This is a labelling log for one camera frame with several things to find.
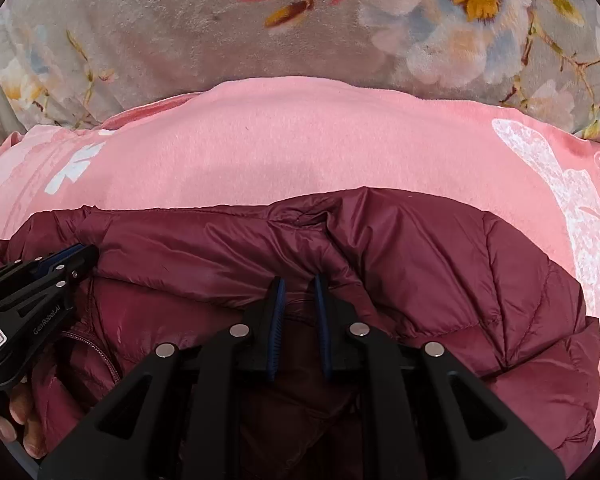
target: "floral bedsheet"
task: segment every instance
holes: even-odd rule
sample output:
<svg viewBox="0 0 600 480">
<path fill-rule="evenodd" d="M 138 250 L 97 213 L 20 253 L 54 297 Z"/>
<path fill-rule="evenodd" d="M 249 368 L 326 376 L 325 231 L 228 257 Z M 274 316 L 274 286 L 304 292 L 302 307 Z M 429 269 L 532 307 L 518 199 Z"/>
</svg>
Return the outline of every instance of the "floral bedsheet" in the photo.
<svg viewBox="0 0 600 480">
<path fill-rule="evenodd" d="M 26 127 L 97 126 L 224 80 L 282 75 L 515 107 L 600 141 L 600 7 L 595 0 L 8 0 L 0 10 L 0 84 Z"/>
</svg>

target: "metal screw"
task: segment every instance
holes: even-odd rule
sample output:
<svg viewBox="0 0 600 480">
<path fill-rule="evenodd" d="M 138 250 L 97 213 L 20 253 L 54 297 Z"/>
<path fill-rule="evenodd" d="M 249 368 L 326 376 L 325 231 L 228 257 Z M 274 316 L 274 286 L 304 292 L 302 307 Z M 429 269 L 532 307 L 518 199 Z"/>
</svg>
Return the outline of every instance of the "metal screw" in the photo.
<svg viewBox="0 0 600 480">
<path fill-rule="evenodd" d="M 242 323 L 238 323 L 229 329 L 229 334 L 234 337 L 244 337 L 249 334 L 249 327 Z"/>
<path fill-rule="evenodd" d="M 366 323 L 354 323 L 349 327 L 349 332 L 359 337 L 364 337 L 370 330 L 369 325 Z"/>
<path fill-rule="evenodd" d="M 445 347 L 443 347 L 437 341 L 432 341 L 431 343 L 424 345 L 424 351 L 431 357 L 440 357 L 443 353 L 445 353 Z"/>
<path fill-rule="evenodd" d="M 171 343 L 162 343 L 158 345 L 158 348 L 155 349 L 155 354 L 158 357 L 167 358 L 171 357 L 176 352 L 176 347 Z"/>
</svg>

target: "finger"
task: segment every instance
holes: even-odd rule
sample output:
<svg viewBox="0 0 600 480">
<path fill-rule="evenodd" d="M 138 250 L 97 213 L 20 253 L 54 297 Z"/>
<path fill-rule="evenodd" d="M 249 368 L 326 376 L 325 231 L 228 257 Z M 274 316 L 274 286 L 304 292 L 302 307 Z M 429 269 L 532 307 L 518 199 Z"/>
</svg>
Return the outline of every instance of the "finger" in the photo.
<svg viewBox="0 0 600 480">
<path fill-rule="evenodd" d="M 45 437 L 42 433 L 42 423 L 36 412 L 32 412 L 24 426 L 24 449 L 33 458 L 42 458 L 46 455 Z"/>
<path fill-rule="evenodd" d="M 13 420 L 24 425 L 33 412 L 33 394 L 29 384 L 20 383 L 14 386 L 9 395 L 9 401 L 9 410 Z"/>
<path fill-rule="evenodd" d="M 18 437 L 16 430 L 13 429 L 11 423 L 0 416 L 0 439 L 3 442 L 13 442 Z"/>
</svg>

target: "jacket zipper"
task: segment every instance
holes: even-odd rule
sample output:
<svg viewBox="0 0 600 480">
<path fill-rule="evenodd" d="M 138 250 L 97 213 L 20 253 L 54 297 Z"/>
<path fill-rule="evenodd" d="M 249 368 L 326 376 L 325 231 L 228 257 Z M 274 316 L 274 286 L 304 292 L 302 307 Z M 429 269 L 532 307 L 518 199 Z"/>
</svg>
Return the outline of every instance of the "jacket zipper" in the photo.
<svg viewBox="0 0 600 480">
<path fill-rule="evenodd" d="M 113 365 L 113 362 L 96 344 L 92 343 L 87 338 L 74 334 L 73 332 L 62 332 L 61 335 L 68 337 L 69 339 L 74 339 L 76 341 L 80 341 L 81 343 L 85 343 L 86 345 L 90 346 L 90 348 L 94 349 L 107 365 L 107 368 L 109 369 L 109 372 L 111 373 L 111 377 L 113 378 L 114 382 L 120 382 L 120 374 L 116 370 L 116 367 Z"/>
</svg>

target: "maroon puffer jacket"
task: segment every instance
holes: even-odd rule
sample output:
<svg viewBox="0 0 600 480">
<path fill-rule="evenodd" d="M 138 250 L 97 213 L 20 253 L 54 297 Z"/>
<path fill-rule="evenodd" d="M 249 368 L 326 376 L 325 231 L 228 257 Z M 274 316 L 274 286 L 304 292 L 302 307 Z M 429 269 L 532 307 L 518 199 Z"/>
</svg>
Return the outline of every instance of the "maroon puffer jacket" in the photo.
<svg viewBox="0 0 600 480">
<path fill-rule="evenodd" d="M 244 477 L 306 478 L 326 453 L 332 478 L 361 478 L 353 392 L 320 371 L 306 292 L 317 272 L 365 322 L 404 344 L 438 340 L 488 377 L 568 472 L 592 447 L 598 321 L 586 317 L 578 283 L 491 213 L 377 189 L 266 207 L 84 207 L 34 215 L 0 242 L 0 265 L 78 242 L 100 249 L 95 277 L 76 294 L 80 321 L 32 374 L 50 448 L 157 344 L 205 342 L 278 274 L 289 301 L 280 379 L 244 397 Z"/>
</svg>

